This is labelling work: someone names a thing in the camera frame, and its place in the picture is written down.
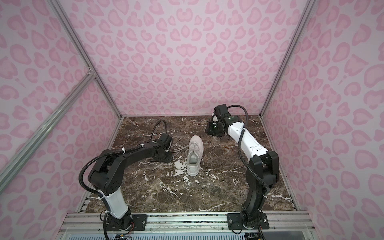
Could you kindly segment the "white sneaker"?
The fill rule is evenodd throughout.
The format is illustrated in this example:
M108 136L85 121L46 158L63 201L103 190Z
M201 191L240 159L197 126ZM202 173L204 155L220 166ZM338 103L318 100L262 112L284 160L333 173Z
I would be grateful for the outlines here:
M201 160L204 154L204 144L201 137L192 136L189 143L187 156L187 173L190 176L197 176L200 171Z

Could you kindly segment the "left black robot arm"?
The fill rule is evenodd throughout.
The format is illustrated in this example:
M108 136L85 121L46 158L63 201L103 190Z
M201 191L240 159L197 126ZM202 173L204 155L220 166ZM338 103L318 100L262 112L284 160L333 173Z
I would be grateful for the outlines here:
M161 134L154 141L127 150L105 150L81 169L79 183L83 189L103 201L111 219L121 226L128 224L131 221L130 209L121 192L126 168L145 159L169 163L172 160L172 143L170 135Z

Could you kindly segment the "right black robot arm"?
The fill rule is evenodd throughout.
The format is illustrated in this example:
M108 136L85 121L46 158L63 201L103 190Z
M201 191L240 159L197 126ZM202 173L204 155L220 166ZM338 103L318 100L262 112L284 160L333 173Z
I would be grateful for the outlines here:
M218 105L214 108L205 133L210 136L229 136L237 143L238 155L246 167L248 196L239 214L239 220L229 218L231 230L270 228L263 206L271 189L280 179L279 156L268 151L248 131L249 115L240 105Z

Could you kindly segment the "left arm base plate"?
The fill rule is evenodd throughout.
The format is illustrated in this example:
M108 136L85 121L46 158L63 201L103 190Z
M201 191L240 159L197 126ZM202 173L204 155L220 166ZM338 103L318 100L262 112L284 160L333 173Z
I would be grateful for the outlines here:
M107 214L103 223L103 230L107 232L130 232L130 231L144 231L146 228L148 215L145 214L128 214L121 219Z

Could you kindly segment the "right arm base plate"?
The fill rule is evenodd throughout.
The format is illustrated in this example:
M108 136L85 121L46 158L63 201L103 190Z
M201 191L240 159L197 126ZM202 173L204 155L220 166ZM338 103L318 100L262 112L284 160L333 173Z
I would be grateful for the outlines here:
M267 215L263 212L256 216L247 216L245 212L226 214L229 230L257 230L258 225L262 230L269 230L270 225Z

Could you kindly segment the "left corner aluminium post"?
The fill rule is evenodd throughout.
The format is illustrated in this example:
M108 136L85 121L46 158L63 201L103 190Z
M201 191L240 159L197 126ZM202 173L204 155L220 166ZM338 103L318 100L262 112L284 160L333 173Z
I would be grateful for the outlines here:
M97 84L98 84L99 88L101 89L101 92L103 93L107 102L109 103L110 107L112 108L113 112L115 113L115 115L118 117L119 120L123 119L122 113L118 109L118 107L117 107L115 101L113 100L111 94L108 92L106 85L103 83L98 71L95 68L95 65L93 64L93 62L90 58L90 55L86 51L84 44L82 43L82 41L79 38L78 34L76 33L73 25L71 24L71 21L70 21L68 15L65 13L63 6L61 5L60 1L48 0L47 2L50 5L50 7L52 8L54 14L57 16L62 27L66 31L68 37L70 38L72 44L74 45L75 49L79 53L81 59L86 64L86 66L88 67L91 74L93 74L96 77Z

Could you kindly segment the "corner aluminium post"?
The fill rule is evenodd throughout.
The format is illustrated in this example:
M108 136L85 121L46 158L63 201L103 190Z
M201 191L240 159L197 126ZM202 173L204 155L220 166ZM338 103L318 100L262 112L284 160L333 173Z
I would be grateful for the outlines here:
M285 51L284 57L282 58L282 61L280 63L280 66L278 68L278 71L275 75L275 78L273 80L273 83L271 85L271 88L267 94L266 101L261 109L261 112L259 114L260 118L262 119L264 116L266 116L266 112L268 110L268 107L270 103L272 102L272 98L277 90L277 87L279 86L279 83L289 66L290 60L295 52L296 47L298 46L300 39L313 15L313 13L316 11L319 1L316 0L309 0L306 2L306 5L304 7L303 13L301 17L299 18L298 25L295 29L295 31L292 34L291 39L289 40L288 47Z
M109 103L110 107L112 108L113 112L115 113L115 115L118 117L119 120L123 119L122 113L118 109L118 107L117 107L115 101L113 100L111 94L108 92L106 85L103 83L98 71L95 68L95 65L93 64L93 62L90 58L90 55L86 51L84 44L82 43L82 41L79 38L78 34L76 33L73 25L71 24L71 21L70 21L68 15L65 13L63 6L61 5L60 1L48 0L47 2L50 5L50 7L52 8L54 14L57 16L62 27L66 31L68 37L70 38L72 44L74 45L75 49L79 53L81 59L86 64L86 66L88 67L91 74L93 74L96 77L97 84L98 84L99 88L101 89L101 92L103 93L107 102Z

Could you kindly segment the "front aluminium rail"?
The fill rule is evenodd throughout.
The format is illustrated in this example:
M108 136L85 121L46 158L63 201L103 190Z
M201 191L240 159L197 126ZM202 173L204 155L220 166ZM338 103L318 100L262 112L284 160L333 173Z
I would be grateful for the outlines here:
M267 212L267 240L317 240L306 211ZM237 212L138 213L132 231L108 232L111 240L258 240L257 228L241 226ZM58 240L103 240L99 214L68 214Z

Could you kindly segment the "diagonal aluminium frame beam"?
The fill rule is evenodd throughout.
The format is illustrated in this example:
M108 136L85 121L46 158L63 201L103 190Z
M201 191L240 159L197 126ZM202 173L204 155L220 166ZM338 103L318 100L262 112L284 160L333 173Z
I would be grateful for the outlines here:
M11 158L10 163L1 172L1 193L4 192L8 185L18 175L30 157L41 146L51 131L61 121L94 78L94 72L88 72L82 81L72 89L70 94L66 96L66 98L57 106L49 117L40 125L32 137Z

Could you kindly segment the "right corner aluminium post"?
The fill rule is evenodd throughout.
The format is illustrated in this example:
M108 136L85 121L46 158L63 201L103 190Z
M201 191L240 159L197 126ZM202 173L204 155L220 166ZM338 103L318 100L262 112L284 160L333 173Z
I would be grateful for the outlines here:
M278 71L275 75L275 78L273 80L273 83L271 85L271 88L267 94L266 101L261 109L261 112L259 114L260 118L262 119L264 116L266 116L266 112L268 110L268 107L270 103L272 102L272 98L277 90L277 87L279 86L279 83L289 66L290 60L295 52L296 47L298 46L300 39L313 15L313 13L316 11L319 1L316 0L309 0L306 2L306 5L304 7L303 13L301 17L299 18L298 25L295 29L295 31L292 34L291 39L289 40L288 47L285 51L284 57L282 58L282 61L280 63L280 66L278 68Z

